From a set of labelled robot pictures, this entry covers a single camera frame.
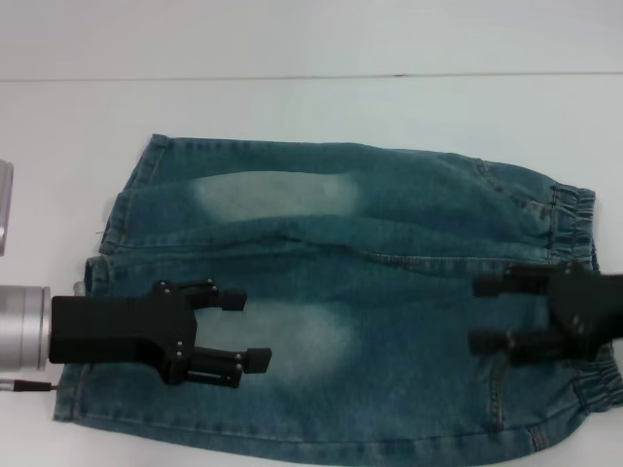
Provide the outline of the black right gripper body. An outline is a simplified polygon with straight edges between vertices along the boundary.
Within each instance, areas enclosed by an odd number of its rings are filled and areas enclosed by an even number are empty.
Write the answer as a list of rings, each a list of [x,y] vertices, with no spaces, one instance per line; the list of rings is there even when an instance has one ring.
[[[620,274],[561,263],[549,279],[547,304],[563,359],[593,361],[603,345],[622,337]]]

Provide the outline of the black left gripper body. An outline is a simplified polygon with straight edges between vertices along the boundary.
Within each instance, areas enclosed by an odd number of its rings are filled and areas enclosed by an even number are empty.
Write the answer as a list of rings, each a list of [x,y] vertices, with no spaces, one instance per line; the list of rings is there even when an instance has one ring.
[[[187,296],[171,283],[138,298],[54,297],[50,361],[140,363],[167,384],[186,380],[197,331]]]

